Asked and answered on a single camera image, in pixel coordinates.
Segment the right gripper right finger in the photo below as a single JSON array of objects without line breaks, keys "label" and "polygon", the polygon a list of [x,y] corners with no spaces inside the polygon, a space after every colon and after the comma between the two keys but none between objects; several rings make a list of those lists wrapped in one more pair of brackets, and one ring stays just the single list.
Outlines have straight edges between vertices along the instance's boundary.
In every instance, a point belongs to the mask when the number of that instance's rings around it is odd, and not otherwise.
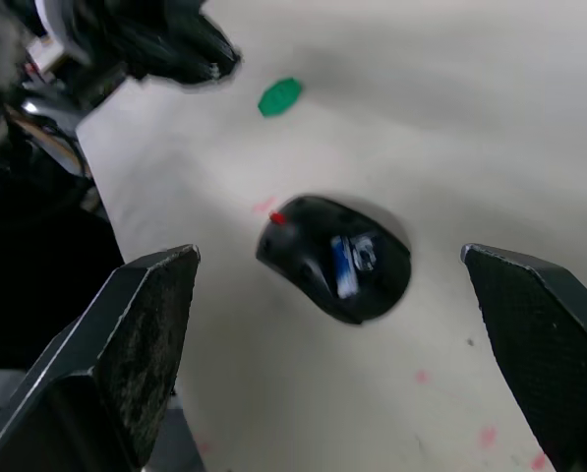
[{"label": "right gripper right finger", "polygon": [[562,266],[461,250],[499,369],[557,471],[587,471],[587,288]]}]

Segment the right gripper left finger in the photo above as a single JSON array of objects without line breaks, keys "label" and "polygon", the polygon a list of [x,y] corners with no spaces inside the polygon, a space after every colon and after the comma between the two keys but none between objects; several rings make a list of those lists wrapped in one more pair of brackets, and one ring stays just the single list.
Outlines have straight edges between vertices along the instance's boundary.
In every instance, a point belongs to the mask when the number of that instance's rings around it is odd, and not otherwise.
[{"label": "right gripper left finger", "polygon": [[201,256],[193,245],[115,269],[0,410],[0,471],[139,471],[181,361]]}]

